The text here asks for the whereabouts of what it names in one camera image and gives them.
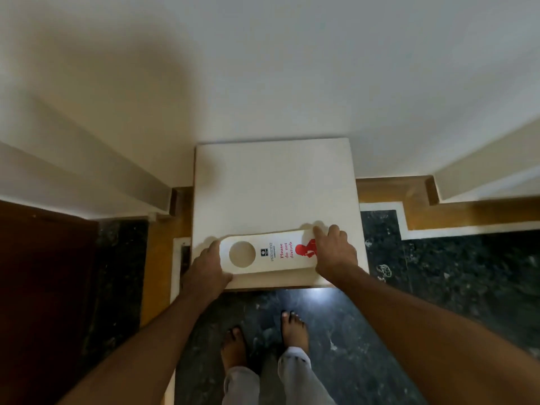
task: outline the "pant leg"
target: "pant leg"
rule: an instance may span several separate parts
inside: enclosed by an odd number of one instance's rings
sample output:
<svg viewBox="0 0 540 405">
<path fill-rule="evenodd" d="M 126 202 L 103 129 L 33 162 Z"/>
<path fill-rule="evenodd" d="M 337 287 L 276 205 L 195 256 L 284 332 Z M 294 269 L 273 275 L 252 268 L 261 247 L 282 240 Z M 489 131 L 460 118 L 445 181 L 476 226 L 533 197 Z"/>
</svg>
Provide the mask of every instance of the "pant leg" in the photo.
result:
<svg viewBox="0 0 540 405">
<path fill-rule="evenodd" d="M 287 405 L 335 405 L 302 348 L 287 348 L 279 359 L 278 375 L 285 388 Z"/>
<path fill-rule="evenodd" d="M 222 405 L 258 405 L 259 375 L 247 367 L 232 367 L 225 376 Z"/>
</svg>

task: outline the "person's right hand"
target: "person's right hand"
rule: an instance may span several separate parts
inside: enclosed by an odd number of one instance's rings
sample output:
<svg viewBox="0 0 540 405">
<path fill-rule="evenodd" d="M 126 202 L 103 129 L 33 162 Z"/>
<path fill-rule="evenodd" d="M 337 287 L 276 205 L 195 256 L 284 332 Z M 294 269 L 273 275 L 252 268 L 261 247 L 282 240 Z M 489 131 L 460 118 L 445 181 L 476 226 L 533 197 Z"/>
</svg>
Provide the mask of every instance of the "person's right hand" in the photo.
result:
<svg viewBox="0 0 540 405">
<path fill-rule="evenodd" d="M 313 227 L 317 245 L 317 267 L 315 270 L 337 286 L 349 270 L 358 268 L 356 249 L 347 242 L 347 233 L 336 224 L 330 226 L 328 235 L 318 226 Z"/>
</svg>

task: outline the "bare foot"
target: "bare foot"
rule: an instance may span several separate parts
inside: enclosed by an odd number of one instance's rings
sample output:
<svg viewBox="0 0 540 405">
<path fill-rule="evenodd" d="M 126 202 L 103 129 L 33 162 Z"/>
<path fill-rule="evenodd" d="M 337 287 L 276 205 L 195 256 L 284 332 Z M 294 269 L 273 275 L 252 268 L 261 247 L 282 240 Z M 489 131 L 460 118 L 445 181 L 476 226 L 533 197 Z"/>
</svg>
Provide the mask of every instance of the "bare foot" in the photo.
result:
<svg viewBox="0 0 540 405">
<path fill-rule="evenodd" d="M 300 347 L 309 355 L 307 326 L 294 311 L 281 313 L 281 336 L 285 348 Z"/>
<path fill-rule="evenodd" d="M 240 327 L 227 331 L 221 345 L 221 359 L 225 374 L 232 367 L 247 367 L 246 343 Z"/>
</svg>

